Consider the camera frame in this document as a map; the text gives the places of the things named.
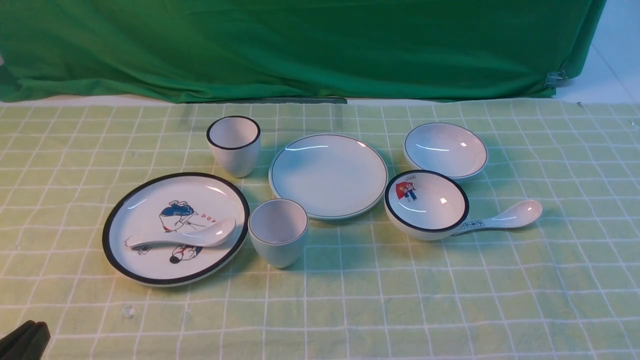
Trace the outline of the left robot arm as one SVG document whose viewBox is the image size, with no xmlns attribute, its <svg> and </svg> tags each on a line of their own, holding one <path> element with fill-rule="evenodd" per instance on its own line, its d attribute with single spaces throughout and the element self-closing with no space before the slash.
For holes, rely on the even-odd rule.
<svg viewBox="0 0 640 360">
<path fill-rule="evenodd" d="M 41 360 L 51 339 L 44 321 L 28 320 L 0 340 L 2 360 Z"/>
</svg>

